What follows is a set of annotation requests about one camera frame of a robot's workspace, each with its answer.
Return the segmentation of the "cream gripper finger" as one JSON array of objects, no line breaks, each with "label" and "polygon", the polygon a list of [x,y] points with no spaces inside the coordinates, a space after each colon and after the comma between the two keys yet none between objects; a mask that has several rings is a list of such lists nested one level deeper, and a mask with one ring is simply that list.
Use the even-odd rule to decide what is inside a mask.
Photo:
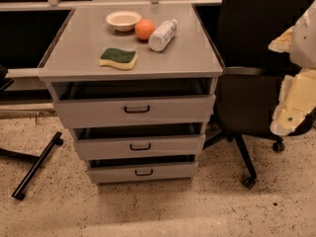
[{"label": "cream gripper finger", "polygon": [[268,49],[274,52],[289,52],[291,46],[291,38],[294,27],[288,28],[279,37],[272,40],[268,46]]},{"label": "cream gripper finger", "polygon": [[281,83],[271,132],[276,135],[295,132],[315,108],[316,70],[303,68],[295,76],[286,75]]}]

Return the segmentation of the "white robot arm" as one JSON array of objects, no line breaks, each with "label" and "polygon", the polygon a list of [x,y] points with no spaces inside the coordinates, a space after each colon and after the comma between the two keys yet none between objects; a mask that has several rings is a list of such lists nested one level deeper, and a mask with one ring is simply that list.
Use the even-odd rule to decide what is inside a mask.
[{"label": "white robot arm", "polygon": [[276,135],[289,135],[316,108],[316,1],[269,44],[269,50],[288,52],[290,61],[301,67],[295,76],[284,77],[270,126]]}]

